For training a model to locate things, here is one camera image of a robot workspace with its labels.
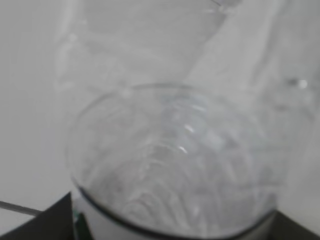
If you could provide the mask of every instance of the black surface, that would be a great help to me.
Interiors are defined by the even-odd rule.
[[[74,240],[71,195],[0,240]]]
[[[0,240],[74,240],[71,195],[66,195],[30,222],[0,237]],[[320,237],[278,212],[268,240],[320,240]]]

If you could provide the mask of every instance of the white wall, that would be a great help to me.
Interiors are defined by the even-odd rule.
[[[320,114],[305,158],[290,171],[279,209],[320,236]]]
[[[0,1],[0,200],[39,210],[70,189],[53,112],[58,6]]]

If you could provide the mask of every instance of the clear liquid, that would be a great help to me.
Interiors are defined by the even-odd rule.
[[[81,186],[135,225],[172,235],[240,233],[276,205],[251,119],[186,86],[149,84],[102,98],[75,130]]]

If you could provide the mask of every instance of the black base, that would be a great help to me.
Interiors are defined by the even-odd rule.
[[[30,222],[0,237],[0,240],[74,239],[70,194]],[[278,212],[269,240],[320,240],[320,237]]]

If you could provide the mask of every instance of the glass beaker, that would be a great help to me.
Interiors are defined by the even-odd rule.
[[[56,87],[80,240],[265,234],[319,94],[300,78],[195,77],[239,2],[67,2]]]

